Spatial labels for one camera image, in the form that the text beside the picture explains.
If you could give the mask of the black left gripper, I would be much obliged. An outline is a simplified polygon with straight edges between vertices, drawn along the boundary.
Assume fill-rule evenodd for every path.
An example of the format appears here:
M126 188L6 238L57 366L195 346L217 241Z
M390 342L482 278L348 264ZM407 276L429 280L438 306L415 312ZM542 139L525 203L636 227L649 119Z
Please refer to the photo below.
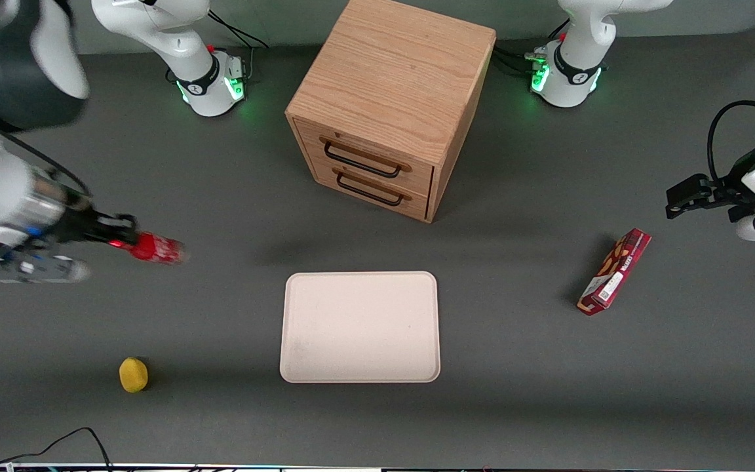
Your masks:
M742 179L755 170L755 148L740 157L724 176L716 171L715 157L710 156L710 176L703 173L692 174L666 191L665 216L675 219L684 213L695 210L709 210L728 206L728 218L737 223L741 218L755 218L755 191L744 184Z

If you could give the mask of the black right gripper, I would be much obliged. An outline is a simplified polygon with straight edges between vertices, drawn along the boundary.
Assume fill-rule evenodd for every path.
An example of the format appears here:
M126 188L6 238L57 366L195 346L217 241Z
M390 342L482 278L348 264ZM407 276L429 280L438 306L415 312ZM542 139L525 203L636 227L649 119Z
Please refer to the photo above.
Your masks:
M92 197L69 186L36 186L40 222L29 226L32 239L59 244L99 242L120 250L134 247L138 221L131 214L98 213Z

